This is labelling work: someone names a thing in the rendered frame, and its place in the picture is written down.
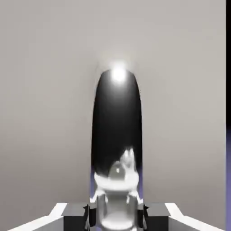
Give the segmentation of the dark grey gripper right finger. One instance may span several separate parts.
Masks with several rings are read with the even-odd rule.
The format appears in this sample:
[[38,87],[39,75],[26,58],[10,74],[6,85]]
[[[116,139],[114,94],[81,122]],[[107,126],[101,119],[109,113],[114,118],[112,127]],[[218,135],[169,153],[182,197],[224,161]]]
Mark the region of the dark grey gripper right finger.
[[150,203],[144,206],[146,231],[225,231],[183,215],[175,203]]

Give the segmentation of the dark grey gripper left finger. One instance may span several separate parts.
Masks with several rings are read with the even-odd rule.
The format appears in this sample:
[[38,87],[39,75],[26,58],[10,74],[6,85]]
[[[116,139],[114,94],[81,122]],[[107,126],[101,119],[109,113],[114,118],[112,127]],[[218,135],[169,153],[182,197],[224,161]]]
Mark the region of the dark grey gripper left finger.
[[87,204],[57,203],[48,215],[7,231],[84,231],[87,219]]

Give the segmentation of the shiny dark curved metal handle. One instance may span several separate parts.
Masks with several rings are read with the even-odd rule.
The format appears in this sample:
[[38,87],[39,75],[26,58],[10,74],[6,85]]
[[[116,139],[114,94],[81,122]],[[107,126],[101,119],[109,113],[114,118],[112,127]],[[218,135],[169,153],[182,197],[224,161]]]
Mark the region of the shiny dark curved metal handle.
[[135,75],[102,72],[92,115],[89,223],[96,231],[144,231],[142,107]]

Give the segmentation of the light grey cabinet door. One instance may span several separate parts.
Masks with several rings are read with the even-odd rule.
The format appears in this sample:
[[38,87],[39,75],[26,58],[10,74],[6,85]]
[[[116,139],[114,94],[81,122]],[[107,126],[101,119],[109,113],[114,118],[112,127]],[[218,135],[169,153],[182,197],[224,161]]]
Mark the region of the light grey cabinet door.
[[226,227],[226,0],[0,0],[0,231],[87,201],[115,62],[139,85],[145,200]]

